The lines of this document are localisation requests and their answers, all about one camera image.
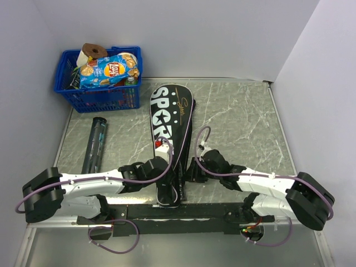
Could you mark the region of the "blue plastic shopping basket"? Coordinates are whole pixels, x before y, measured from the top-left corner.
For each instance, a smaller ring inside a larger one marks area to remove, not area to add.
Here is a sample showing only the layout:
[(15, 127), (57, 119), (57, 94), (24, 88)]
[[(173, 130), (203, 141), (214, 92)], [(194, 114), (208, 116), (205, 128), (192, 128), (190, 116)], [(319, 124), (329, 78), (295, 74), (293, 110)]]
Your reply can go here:
[(122, 52), (132, 53), (139, 61), (140, 75), (136, 78), (136, 85), (126, 86), (126, 79), (123, 79), (112, 86), (69, 90), (73, 70), (80, 69), (76, 65), (80, 50), (66, 50), (62, 53), (57, 66), (54, 91), (62, 95), (79, 113), (139, 108), (141, 74), (143, 73), (141, 48), (139, 46), (111, 47), (107, 49), (107, 57)]

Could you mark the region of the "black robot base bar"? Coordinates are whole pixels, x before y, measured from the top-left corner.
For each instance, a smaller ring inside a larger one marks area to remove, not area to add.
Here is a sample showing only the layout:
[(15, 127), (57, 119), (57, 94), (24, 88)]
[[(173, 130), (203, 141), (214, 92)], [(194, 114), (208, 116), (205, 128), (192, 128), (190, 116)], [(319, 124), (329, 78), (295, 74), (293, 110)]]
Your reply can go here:
[(181, 204), (176, 208), (163, 208), (153, 204), (110, 205), (104, 219), (77, 218), (78, 225), (113, 226), (113, 236), (129, 236), (137, 226), (140, 234), (239, 234), (240, 227), (248, 224), (273, 223), (271, 215), (261, 217), (238, 203)]

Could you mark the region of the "aluminium rail frame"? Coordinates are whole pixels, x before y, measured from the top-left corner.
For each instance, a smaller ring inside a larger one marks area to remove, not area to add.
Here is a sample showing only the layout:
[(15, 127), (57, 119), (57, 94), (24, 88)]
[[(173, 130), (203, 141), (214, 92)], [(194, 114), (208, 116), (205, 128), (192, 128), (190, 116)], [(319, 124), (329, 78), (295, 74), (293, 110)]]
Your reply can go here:
[(72, 216), (55, 216), (50, 219), (36, 222), (28, 223), (27, 228), (71, 228), (78, 227), (77, 217)]

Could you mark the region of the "blue Lays chips bag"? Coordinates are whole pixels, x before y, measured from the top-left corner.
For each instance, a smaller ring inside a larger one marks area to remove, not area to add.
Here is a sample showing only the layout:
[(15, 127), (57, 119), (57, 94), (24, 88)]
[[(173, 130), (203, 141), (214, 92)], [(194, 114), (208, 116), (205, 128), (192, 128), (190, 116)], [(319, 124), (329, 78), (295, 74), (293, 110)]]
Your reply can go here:
[(111, 57), (88, 61), (80, 67), (80, 89), (117, 84), (128, 77), (138, 78), (139, 61), (132, 53), (122, 52)]

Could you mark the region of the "white paper towel roll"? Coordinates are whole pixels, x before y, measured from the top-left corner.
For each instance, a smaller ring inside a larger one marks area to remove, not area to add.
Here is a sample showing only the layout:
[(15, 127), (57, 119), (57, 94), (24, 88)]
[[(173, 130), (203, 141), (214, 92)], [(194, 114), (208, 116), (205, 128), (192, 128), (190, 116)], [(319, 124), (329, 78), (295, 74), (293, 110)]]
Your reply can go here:
[(89, 56), (84, 53), (83, 50), (80, 50), (80, 53), (78, 55), (76, 65), (77, 67), (81, 67), (85, 65), (88, 62)]

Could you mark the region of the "dark green package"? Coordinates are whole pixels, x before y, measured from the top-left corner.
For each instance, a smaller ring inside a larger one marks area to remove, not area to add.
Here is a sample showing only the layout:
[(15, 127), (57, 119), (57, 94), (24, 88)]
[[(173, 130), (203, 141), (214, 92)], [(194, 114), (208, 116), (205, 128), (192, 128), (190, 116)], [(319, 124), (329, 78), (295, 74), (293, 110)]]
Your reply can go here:
[(80, 88), (80, 69), (77, 68), (73, 70), (70, 79), (70, 85), (68, 87), (69, 90), (77, 90)]

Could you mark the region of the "black SPORT racket bag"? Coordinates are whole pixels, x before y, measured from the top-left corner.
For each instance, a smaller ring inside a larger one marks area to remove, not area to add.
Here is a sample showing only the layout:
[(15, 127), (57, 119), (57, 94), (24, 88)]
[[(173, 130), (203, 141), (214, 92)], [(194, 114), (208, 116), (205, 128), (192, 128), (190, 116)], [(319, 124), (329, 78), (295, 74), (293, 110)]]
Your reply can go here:
[(185, 196), (185, 172), (188, 169), (195, 100), (186, 86), (160, 86), (150, 97), (151, 136), (155, 148), (167, 138), (172, 146), (172, 165), (165, 177), (156, 183), (157, 203), (162, 207), (178, 207)]

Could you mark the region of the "black shuttlecock tube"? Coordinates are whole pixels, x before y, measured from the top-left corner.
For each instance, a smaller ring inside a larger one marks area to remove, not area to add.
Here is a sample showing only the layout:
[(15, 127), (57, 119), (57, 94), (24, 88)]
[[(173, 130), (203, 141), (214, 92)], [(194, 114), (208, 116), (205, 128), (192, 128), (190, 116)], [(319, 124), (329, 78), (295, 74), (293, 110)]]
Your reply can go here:
[(103, 147), (107, 130), (107, 120), (94, 117), (86, 147), (81, 174), (98, 173), (101, 167)]

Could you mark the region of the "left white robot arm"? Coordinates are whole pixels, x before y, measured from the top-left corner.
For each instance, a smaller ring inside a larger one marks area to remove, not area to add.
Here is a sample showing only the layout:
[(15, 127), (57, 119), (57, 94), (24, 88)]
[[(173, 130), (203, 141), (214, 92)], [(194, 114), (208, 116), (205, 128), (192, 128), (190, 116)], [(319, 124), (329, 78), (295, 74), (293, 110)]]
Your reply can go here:
[(81, 216), (102, 224), (110, 217), (107, 194), (138, 192), (151, 184), (157, 186), (158, 203), (172, 206), (179, 198), (172, 178), (173, 169), (162, 157), (92, 174), (61, 174), (57, 167), (50, 167), (22, 188), (26, 222)]

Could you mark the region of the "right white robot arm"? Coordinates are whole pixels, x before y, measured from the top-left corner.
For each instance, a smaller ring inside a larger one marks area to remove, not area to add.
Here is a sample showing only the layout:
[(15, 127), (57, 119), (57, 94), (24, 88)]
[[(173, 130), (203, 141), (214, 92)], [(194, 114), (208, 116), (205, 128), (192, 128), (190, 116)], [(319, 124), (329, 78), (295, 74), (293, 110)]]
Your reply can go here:
[(255, 171), (230, 164), (216, 149), (193, 157), (185, 179), (189, 182), (216, 179), (229, 190), (248, 192), (243, 207), (248, 221), (265, 216), (288, 217), (321, 231), (330, 220), (335, 202), (333, 195), (306, 172), (281, 176)]

